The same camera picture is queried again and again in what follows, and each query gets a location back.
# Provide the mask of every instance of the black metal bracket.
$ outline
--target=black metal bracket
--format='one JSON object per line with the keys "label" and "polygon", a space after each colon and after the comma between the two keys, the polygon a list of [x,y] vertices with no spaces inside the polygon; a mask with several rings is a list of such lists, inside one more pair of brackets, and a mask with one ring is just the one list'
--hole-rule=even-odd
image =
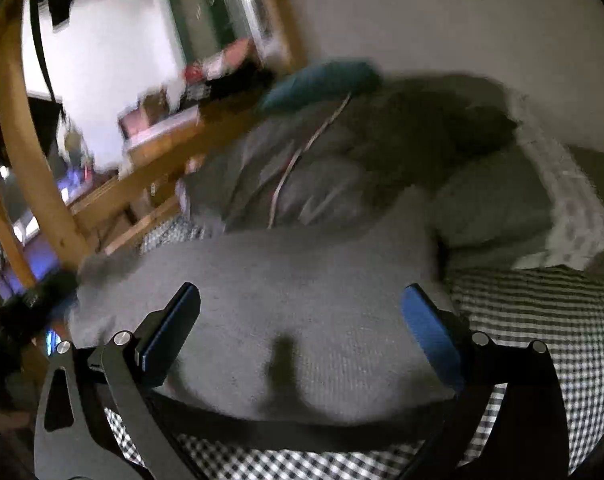
{"label": "black metal bracket", "polygon": [[[51,356],[35,432],[41,480],[205,480],[170,432],[152,415],[141,388],[161,384],[200,314],[198,289],[185,283],[162,311],[106,345],[76,349],[63,341]],[[106,381],[146,468],[124,460],[98,400]]]}
{"label": "black metal bracket", "polygon": [[[546,345],[535,340],[526,348],[501,346],[483,332],[470,332],[468,346],[466,386],[400,480],[567,478],[566,411]],[[508,386],[482,454],[459,466],[494,386],[503,383]]]}

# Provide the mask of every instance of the white wall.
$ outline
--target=white wall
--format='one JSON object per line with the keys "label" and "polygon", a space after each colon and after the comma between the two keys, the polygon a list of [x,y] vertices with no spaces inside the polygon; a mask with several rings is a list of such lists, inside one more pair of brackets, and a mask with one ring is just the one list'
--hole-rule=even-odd
{"label": "white wall", "polygon": [[388,73],[468,71],[530,94],[564,140],[604,151],[599,0],[291,0],[310,59],[367,56]]}
{"label": "white wall", "polygon": [[[96,166],[122,160],[118,115],[139,94],[175,78],[184,65],[167,0],[75,0],[68,25],[52,31],[41,10],[42,43],[53,89],[80,127]],[[33,46],[28,6],[22,26],[24,76],[48,94]]]}

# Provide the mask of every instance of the wooden bunk bed frame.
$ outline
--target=wooden bunk bed frame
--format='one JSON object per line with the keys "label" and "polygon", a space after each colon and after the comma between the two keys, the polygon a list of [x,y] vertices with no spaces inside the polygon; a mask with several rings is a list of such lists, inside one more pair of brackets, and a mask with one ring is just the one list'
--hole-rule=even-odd
{"label": "wooden bunk bed frame", "polygon": [[[250,109],[201,118],[179,128],[190,128],[188,140],[169,149],[148,164],[135,168],[124,178],[114,178],[67,207],[38,143],[29,110],[22,67],[22,1],[0,3],[0,124],[9,159],[20,190],[38,221],[42,233],[61,264],[77,269],[94,249],[88,241],[92,229],[113,218],[144,190],[167,174],[184,168],[194,156],[224,146],[257,121]],[[285,69],[305,65],[300,37],[287,0],[266,0],[269,19],[282,46]],[[178,212],[175,197],[169,198],[106,247],[107,253],[140,240],[159,223]],[[0,199],[0,243],[16,276],[25,288],[36,279],[29,268],[21,243],[13,233]]]}

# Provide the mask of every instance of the teal pillow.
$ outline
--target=teal pillow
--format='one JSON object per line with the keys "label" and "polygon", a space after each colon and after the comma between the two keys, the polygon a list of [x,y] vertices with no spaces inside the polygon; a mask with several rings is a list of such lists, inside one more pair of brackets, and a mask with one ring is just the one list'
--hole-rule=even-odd
{"label": "teal pillow", "polygon": [[374,90],[382,78],[365,60],[334,60],[311,65],[287,77],[258,104],[264,114],[296,112],[307,105]]}

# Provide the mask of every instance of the pink object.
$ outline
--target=pink object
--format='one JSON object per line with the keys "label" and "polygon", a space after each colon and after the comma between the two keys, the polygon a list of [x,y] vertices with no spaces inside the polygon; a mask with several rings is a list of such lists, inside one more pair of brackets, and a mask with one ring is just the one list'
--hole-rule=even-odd
{"label": "pink object", "polygon": [[187,84],[197,83],[204,79],[204,72],[198,63],[191,63],[184,69],[184,79]]}

